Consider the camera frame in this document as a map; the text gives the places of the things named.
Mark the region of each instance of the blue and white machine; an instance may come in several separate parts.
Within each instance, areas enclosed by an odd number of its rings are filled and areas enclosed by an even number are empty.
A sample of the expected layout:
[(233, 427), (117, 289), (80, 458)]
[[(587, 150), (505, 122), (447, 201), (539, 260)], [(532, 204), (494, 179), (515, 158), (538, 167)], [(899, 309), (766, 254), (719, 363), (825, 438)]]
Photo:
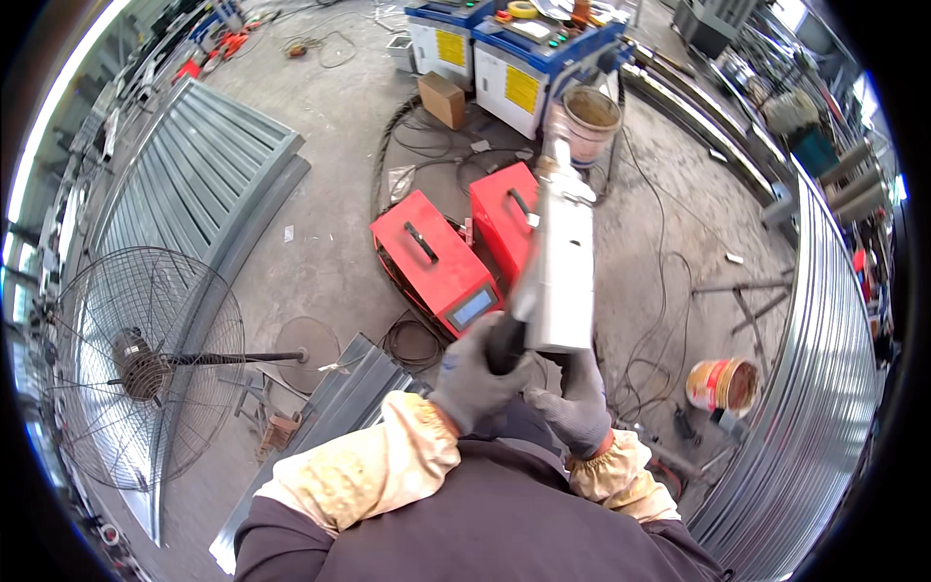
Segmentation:
[(473, 88), (472, 29), (494, 13), (495, 0), (428, 0), (404, 8), (417, 73), (434, 71)]
[(487, 19), (472, 30), (476, 101), (535, 139), (550, 98), (629, 56), (631, 47), (622, 40), (626, 28), (626, 12), (576, 36), (553, 19)]

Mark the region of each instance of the yellow stained sleeve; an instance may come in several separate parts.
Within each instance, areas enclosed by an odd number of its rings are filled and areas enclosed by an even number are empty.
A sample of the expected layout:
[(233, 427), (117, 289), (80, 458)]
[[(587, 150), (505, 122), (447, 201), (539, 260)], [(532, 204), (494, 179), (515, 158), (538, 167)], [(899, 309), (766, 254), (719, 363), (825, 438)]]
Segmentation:
[(657, 483), (645, 469), (650, 455), (637, 433), (615, 430), (614, 443), (604, 454), (587, 461), (573, 460), (569, 485), (580, 497), (640, 523), (680, 520), (666, 485)]
[(460, 456), (433, 404), (392, 391), (382, 416), (380, 425), (278, 461), (256, 495), (303, 513), (335, 538), (357, 521), (436, 493)]

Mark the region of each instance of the yellow tape roll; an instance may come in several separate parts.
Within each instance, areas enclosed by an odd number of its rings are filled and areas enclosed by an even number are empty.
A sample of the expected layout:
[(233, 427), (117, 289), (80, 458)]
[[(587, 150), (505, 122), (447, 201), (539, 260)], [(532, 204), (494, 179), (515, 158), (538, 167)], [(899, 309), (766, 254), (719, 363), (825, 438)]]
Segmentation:
[(516, 19), (535, 19), (537, 14), (539, 14), (533, 4), (521, 0), (517, 2), (508, 2), (507, 13)]

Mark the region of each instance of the gray glove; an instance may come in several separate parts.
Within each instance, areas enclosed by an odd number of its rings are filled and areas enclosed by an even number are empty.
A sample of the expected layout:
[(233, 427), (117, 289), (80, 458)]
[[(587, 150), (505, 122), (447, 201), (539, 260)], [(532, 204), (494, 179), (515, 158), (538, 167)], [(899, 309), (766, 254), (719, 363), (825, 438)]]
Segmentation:
[(489, 372), (484, 347), (492, 327), (504, 312), (487, 313), (446, 350), (437, 388), (427, 398), (459, 427), (462, 436), (487, 414), (496, 413), (530, 382), (531, 361), (522, 359), (513, 372)]
[(604, 382), (590, 349), (572, 354), (564, 361), (562, 398), (543, 388), (528, 386), (523, 392), (524, 402), (543, 414), (575, 458), (588, 459), (611, 430)]

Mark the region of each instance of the worker's left hand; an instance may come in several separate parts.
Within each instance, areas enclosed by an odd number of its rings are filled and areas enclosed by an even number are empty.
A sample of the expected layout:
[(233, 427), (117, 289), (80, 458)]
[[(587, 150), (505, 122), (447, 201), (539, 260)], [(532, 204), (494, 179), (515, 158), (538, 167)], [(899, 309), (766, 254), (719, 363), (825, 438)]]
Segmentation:
[(495, 413), (529, 382), (533, 361), (522, 359), (513, 372), (496, 376), (489, 372), (484, 346), (502, 311), (487, 313), (446, 350), (437, 388), (427, 396), (467, 435), (487, 414)]

